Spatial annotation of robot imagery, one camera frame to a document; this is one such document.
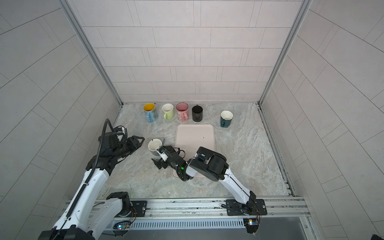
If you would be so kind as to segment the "dark green mug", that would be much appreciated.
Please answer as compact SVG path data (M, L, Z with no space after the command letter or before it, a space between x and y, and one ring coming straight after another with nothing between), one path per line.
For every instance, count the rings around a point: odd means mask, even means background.
M231 125L233 117L234 117L234 115L232 112L222 111L221 112L220 126L222 128L228 128Z

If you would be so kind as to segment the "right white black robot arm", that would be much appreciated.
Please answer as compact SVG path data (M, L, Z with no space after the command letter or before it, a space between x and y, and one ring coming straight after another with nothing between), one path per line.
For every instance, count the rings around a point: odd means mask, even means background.
M180 156L183 150L172 146L160 146L156 149L160 156L152 159L158 169L171 167L182 181L193 179L196 174L201 174L211 181L221 183L234 197L232 204L223 204L222 208L228 210L229 215L260 216L256 195L246 188L232 173L225 156L199 147L193 158L185 161Z

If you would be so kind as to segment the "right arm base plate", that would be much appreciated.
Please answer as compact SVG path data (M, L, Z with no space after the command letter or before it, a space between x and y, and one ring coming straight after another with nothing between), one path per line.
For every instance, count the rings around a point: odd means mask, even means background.
M263 199L254 200L250 207L240 204L236 200L226 200L222 207L227 209L228 216L266 216L268 214Z

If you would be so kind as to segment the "pink mug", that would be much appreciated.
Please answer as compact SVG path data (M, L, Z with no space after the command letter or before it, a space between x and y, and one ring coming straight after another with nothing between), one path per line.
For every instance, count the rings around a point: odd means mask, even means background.
M178 103L176 109L180 121L185 122L189 119L189 106L187 103Z

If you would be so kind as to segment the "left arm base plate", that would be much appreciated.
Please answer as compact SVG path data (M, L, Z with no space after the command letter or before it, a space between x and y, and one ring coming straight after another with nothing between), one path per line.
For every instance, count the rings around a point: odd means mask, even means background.
M123 212L123 215L117 215L120 218L141 218L146 214L147 201L131 201L131 209L127 212Z

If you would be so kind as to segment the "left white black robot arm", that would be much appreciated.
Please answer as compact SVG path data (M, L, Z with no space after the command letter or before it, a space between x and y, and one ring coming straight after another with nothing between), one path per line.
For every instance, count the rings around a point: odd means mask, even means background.
M52 229L43 231L39 239L97 240L115 217L136 217L137 211L127 192L111 193L94 215L91 211L115 166L138 150L144 140L128 137L123 127L102 133L98 152L88 163L75 197Z

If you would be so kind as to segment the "blue butterfly mug yellow inside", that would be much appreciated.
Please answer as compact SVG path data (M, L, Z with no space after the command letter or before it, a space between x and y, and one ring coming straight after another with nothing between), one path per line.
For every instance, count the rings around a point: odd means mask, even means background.
M145 112L146 120L148 123L152 123L158 119L158 113L155 104L147 103L144 105L143 110Z

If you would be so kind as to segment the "black mug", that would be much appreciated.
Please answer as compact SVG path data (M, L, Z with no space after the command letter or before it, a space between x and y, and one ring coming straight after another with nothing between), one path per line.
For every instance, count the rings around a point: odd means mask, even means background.
M201 122L203 119L203 108L199 105L195 105L192 108L192 114L194 122Z

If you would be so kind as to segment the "light green mug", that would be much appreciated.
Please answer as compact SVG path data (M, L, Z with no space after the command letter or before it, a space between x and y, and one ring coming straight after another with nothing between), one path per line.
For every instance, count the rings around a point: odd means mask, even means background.
M167 103L162 106L162 111L165 120L172 120L174 118L174 106L173 104Z

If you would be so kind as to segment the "grey mug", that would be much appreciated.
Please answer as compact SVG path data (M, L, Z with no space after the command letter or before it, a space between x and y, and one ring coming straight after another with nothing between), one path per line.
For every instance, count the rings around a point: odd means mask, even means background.
M160 139L152 139L148 143L148 149L154 156L159 156L157 149L163 146L163 142Z

